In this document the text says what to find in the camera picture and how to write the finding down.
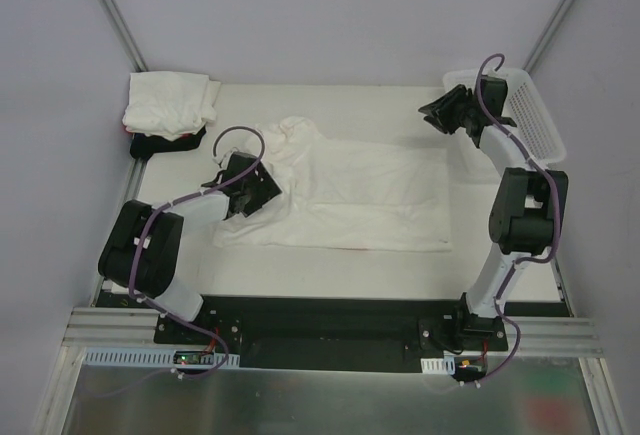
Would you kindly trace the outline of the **white t shirt red print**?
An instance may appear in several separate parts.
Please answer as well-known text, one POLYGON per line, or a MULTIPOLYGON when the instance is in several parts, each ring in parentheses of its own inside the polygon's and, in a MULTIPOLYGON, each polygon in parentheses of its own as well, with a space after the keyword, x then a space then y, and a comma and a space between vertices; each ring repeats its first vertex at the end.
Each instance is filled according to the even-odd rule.
POLYGON ((332 139, 302 117, 257 129, 263 138, 243 147, 263 156, 281 193, 220 223, 216 246, 452 249, 445 149, 332 139))

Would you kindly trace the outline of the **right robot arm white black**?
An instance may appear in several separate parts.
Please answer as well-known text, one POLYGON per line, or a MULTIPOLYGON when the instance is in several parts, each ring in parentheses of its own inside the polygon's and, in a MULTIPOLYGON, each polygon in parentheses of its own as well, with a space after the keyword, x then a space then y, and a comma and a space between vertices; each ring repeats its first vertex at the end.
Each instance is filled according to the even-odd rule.
POLYGON ((473 77, 459 71, 447 74, 444 82, 446 93, 419 113, 443 134, 463 132, 500 177, 488 219, 489 255, 462 297, 468 315, 450 324, 452 342, 469 350, 486 336, 479 318, 501 316, 522 271, 554 257, 569 179, 553 167, 566 149, 526 72, 508 69, 473 77))

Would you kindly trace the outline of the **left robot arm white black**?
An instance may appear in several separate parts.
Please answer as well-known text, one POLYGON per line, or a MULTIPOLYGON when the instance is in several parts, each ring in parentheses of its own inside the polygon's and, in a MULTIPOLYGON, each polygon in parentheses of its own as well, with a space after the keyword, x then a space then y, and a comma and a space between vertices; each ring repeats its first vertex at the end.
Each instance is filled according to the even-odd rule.
POLYGON ((140 302, 178 317, 176 330, 188 343, 204 342, 210 318, 204 298, 177 275, 181 241, 189 232, 236 215, 249 217, 282 194, 274 178, 253 155, 233 153, 214 180, 160 213, 151 204, 129 200, 121 208, 98 260, 98 273, 140 302))

